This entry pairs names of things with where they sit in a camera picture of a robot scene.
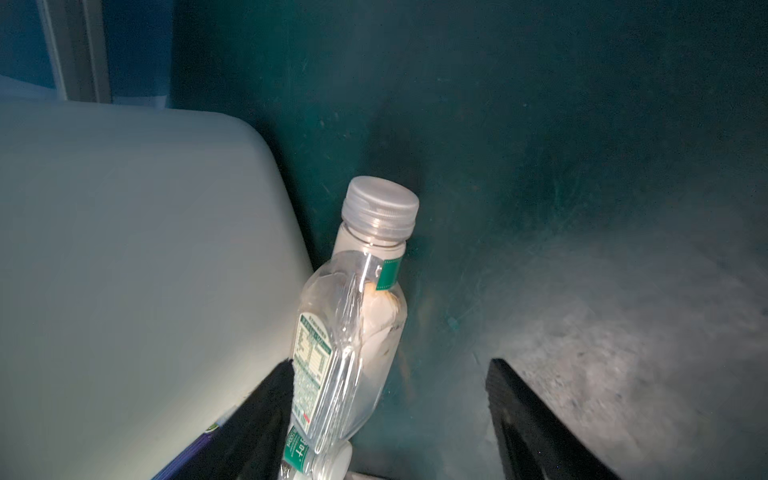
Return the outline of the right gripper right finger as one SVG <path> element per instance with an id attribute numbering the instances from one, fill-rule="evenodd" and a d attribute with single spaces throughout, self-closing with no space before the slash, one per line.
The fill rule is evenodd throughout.
<path id="1" fill-rule="evenodd" d="M 506 361 L 490 361 L 485 389 L 507 479 L 619 479 Z"/>

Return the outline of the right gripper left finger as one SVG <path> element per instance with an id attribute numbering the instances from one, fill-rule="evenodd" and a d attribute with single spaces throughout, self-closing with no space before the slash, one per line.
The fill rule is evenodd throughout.
<path id="1" fill-rule="evenodd" d="M 290 360 L 279 363 L 175 479 L 277 479 L 294 391 Z"/>

